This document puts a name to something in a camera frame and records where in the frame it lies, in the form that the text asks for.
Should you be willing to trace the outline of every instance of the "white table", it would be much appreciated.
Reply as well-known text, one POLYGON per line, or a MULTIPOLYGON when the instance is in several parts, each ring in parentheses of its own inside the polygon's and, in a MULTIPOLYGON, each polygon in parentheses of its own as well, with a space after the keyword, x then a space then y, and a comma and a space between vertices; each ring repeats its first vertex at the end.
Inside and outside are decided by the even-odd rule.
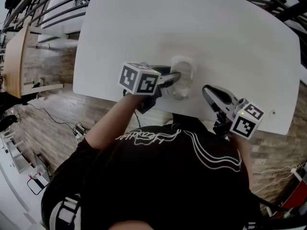
POLYGON ((245 0, 91 0, 73 90, 118 101, 123 62, 170 65, 177 55, 199 64, 191 98, 176 101, 165 95, 155 109, 215 120, 201 93, 205 84, 214 84, 263 108, 260 130, 288 132, 299 86, 299 40, 245 0))

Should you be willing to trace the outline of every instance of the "forearm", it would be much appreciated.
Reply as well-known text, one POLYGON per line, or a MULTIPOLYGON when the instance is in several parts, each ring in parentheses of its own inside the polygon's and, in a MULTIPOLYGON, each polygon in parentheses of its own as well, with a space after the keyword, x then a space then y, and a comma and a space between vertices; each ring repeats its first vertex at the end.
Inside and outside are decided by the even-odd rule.
POLYGON ((238 149, 241 159, 245 164, 248 172, 249 188, 251 189, 253 186, 252 161, 250 157, 251 145, 246 139, 234 134, 229 135, 229 138, 231 143, 238 149))
POLYGON ((243 146, 237 147, 241 158, 245 164, 246 170, 248 171, 248 181, 249 181, 249 188, 251 189, 253 186, 253 172, 252 172, 252 162, 250 157, 250 144, 247 142, 243 146))
POLYGON ((125 95, 111 110, 94 125, 85 139, 92 148, 105 149, 117 137, 124 134, 135 109, 143 97, 139 95, 125 95))

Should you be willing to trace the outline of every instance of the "shoulder strap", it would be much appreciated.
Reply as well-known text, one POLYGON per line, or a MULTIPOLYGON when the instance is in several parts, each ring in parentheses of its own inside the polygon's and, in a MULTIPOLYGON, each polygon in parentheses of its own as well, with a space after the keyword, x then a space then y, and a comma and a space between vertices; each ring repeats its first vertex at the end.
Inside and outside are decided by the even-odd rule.
POLYGON ((50 230, 81 230, 80 194, 66 197, 53 208, 49 227, 50 230))

